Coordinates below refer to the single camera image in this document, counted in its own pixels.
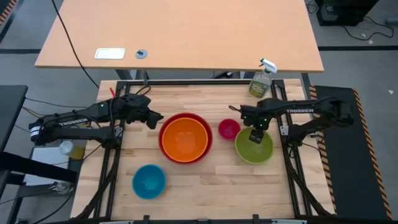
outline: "wooden tabletop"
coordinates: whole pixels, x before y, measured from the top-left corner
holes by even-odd
[[[303,100],[300,80],[285,80],[287,97]],[[102,81],[98,100],[111,97],[109,88],[115,89],[116,81]],[[273,119],[268,133],[274,142],[274,155],[263,165],[250,165],[239,158],[234,142],[222,139],[217,132],[218,123],[232,118],[244,128],[239,113],[228,105],[255,105],[257,99],[248,92],[247,85],[182,85],[152,86],[147,94],[152,99],[150,109],[162,113],[165,118],[150,130],[142,123],[126,126],[113,207],[113,220],[151,219],[240,219],[259,214],[261,218],[293,218],[287,174],[282,155],[277,122]],[[211,126],[213,146],[209,154],[197,164],[174,164],[161,153],[157,138],[165,120],[181,112],[196,113]],[[309,121],[308,114],[292,115],[294,123]],[[315,140],[305,143],[316,146]],[[91,141],[86,154],[98,145]],[[311,147],[299,148],[308,188],[319,202],[333,212],[330,193],[319,152]],[[104,151],[98,150],[87,158],[81,167],[71,217],[78,215],[88,204],[98,188]],[[153,200],[143,200],[132,191],[132,177],[146,164],[163,168],[167,186],[163,194]],[[298,191],[301,211],[303,202]]]
[[[64,0],[61,17],[86,68],[322,72],[304,0]],[[98,48],[124,48],[97,60]],[[137,59],[139,49],[147,50]],[[56,18],[38,67],[79,67]]]

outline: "black equipment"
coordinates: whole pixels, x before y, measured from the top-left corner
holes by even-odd
[[[140,121],[148,128],[155,129],[160,113],[148,108],[150,99],[145,95],[126,94],[117,98],[95,103],[87,109],[72,112],[46,115],[29,124],[30,140],[36,145],[43,145],[57,139],[96,140],[103,147],[113,147],[116,139],[114,121],[125,119],[127,124]],[[96,124],[111,122],[107,127],[98,129],[78,129],[70,126],[93,121]]]
[[[356,26],[378,0],[315,0],[321,26]]]
[[[331,125],[340,127],[349,126],[353,123],[351,107],[346,102],[332,98],[319,100],[282,101],[275,98],[267,98],[257,103],[257,106],[241,105],[241,119],[246,126],[253,126],[250,140],[260,143],[264,133],[268,129],[272,118],[288,113],[316,113],[320,117],[313,119],[303,125],[294,124],[284,129],[282,133],[287,142],[295,146],[301,146],[306,135],[328,128]]]

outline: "orange striped edge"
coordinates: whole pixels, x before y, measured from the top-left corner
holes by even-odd
[[[309,89],[310,89],[311,100],[316,100],[317,99],[317,89],[313,85],[311,85],[309,87]],[[313,116],[314,116],[314,118],[319,118],[319,114],[313,114]],[[318,148],[319,148],[320,155],[321,155],[321,161],[322,161],[323,171],[324,171],[325,177],[326,177],[326,182],[329,187],[331,202],[333,204],[333,208],[335,209],[335,213],[337,213],[336,212],[337,209],[336,209],[336,203],[335,203],[335,196],[333,194],[333,187],[331,184],[328,153],[326,152],[325,139],[324,139],[324,134],[322,131],[318,131],[317,144],[318,144]]]
[[[14,6],[17,4],[16,0],[11,0],[8,3],[8,6],[4,9],[4,11],[0,15],[0,26],[6,21],[8,15],[11,13]]]
[[[371,155],[374,172],[376,174],[377,182],[379,183],[381,197],[384,202],[384,208],[386,209],[388,218],[390,220],[392,220],[392,213],[391,213],[390,205],[388,204],[388,201],[387,201],[387,195],[386,195],[386,191],[384,190],[383,181],[381,179],[379,165],[377,164],[376,155],[374,153],[371,137],[370,137],[369,131],[368,131],[368,124],[366,123],[365,116],[363,115],[362,104],[361,104],[361,100],[359,99],[359,94],[358,94],[357,90],[354,90],[354,95],[355,95],[356,104],[357,104],[358,110],[359,110],[359,116],[361,117],[361,122],[363,125],[363,130],[365,133],[366,141],[368,142],[368,148],[369,148],[369,153]]]

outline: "clear plastic bottle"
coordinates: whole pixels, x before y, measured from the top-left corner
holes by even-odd
[[[250,82],[249,92],[258,98],[262,98],[269,90],[272,82],[272,73],[278,71],[276,65],[264,58],[260,59],[261,65],[265,69],[261,74],[256,74]]]

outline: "orange bowl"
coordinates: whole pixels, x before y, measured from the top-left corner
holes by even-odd
[[[167,157],[176,162],[192,162],[206,151],[208,135],[201,122],[178,118],[164,129],[162,146]]]

